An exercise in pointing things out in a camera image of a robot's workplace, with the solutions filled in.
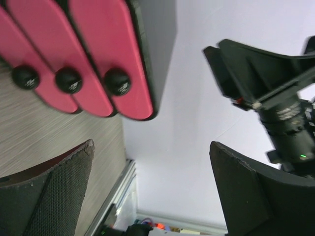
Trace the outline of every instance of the wood grain texture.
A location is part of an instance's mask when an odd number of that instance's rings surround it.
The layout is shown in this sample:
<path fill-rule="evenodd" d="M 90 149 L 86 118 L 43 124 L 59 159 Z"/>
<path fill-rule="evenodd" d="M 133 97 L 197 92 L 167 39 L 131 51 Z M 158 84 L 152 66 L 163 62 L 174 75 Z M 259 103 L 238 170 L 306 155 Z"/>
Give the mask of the wood grain texture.
<path fill-rule="evenodd" d="M 126 165 L 122 120 L 60 113 L 14 86 L 0 66 L 0 177 L 58 156 L 87 139 L 95 156 L 76 236 L 84 235 Z"/>

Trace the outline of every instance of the black knob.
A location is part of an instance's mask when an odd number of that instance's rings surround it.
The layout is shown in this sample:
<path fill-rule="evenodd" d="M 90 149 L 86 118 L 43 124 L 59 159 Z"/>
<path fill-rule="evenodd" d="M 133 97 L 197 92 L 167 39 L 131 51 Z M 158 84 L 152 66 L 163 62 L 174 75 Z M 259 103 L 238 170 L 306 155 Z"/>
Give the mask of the black knob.
<path fill-rule="evenodd" d="M 123 96 L 129 92 L 131 81 L 129 76 L 121 69 L 110 69 L 104 77 L 109 92 L 115 96 Z"/>
<path fill-rule="evenodd" d="M 75 69 L 64 67 L 56 73 L 56 84 L 61 91 L 75 94 L 82 88 L 82 79 Z"/>
<path fill-rule="evenodd" d="M 28 65 L 19 65 L 12 70 L 12 80 L 21 89 L 32 90 L 39 85 L 38 73 Z"/>

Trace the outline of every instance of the black plastic housing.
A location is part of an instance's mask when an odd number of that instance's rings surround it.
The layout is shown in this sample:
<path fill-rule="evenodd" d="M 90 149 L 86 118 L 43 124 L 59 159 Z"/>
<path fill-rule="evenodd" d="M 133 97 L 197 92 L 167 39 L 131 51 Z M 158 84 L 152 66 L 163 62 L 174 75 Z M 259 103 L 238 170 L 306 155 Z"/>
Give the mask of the black plastic housing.
<path fill-rule="evenodd" d="M 272 163 L 315 160 L 315 136 L 309 131 L 304 102 L 297 92 L 315 82 L 314 37 L 304 56 L 285 56 L 228 39 L 204 54 L 221 93 L 233 105 L 255 110 L 276 150 L 267 153 Z"/>

